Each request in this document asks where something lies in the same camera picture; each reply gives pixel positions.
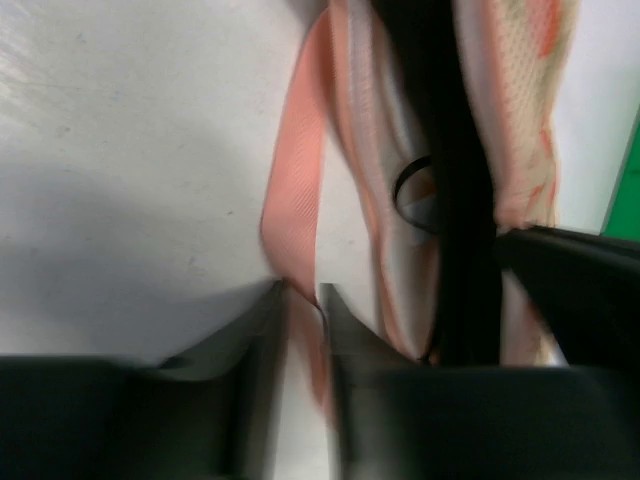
white surface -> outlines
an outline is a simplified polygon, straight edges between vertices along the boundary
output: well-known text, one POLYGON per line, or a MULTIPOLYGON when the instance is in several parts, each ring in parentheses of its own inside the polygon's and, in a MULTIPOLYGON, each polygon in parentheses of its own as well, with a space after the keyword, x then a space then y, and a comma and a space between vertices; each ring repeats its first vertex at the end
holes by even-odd
MULTIPOLYGON (((156 361, 260 293, 280 111, 322 3, 0 3, 0 351, 156 361)), ((559 213, 598 230, 640 104, 640 3, 585 0, 579 22, 555 114, 559 213)), ((318 281, 372 321, 358 198, 329 152, 318 281)), ((325 430, 300 368, 288 367, 276 478, 323 479, 325 430)))

green surface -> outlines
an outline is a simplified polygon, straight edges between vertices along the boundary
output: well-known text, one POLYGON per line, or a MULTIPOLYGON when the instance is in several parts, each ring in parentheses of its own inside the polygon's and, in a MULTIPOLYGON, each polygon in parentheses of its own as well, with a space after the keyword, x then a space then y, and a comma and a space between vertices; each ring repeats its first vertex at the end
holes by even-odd
POLYGON ((604 235, 640 241, 640 127, 635 132, 604 235))

black elastic loop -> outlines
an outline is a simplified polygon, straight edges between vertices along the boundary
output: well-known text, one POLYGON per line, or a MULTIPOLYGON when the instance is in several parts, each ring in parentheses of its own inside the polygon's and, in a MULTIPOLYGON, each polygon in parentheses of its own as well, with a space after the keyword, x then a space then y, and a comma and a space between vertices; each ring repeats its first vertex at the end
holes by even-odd
POLYGON ((400 195, 400 190, 402 190, 402 186, 405 184, 407 180, 413 177, 416 173, 418 173, 423 168, 428 168, 431 166, 431 156, 420 157, 417 160, 414 160, 409 165, 407 165, 398 178, 396 179, 396 183, 393 186, 393 206, 395 207, 398 215, 407 222, 409 225, 412 225, 420 230, 424 230, 425 232, 431 233, 433 235, 437 234, 437 230, 432 226, 426 223, 419 222, 414 220, 413 218, 406 215, 400 206, 398 205, 398 196, 400 195))

green object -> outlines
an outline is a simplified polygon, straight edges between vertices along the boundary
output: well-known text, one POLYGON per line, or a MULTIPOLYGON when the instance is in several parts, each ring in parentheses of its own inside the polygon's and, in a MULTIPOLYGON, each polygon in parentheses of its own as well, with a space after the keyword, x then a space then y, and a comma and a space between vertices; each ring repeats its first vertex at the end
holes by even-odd
POLYGON ((640 241, 640 126, 636 128, 604 235, 640 241))

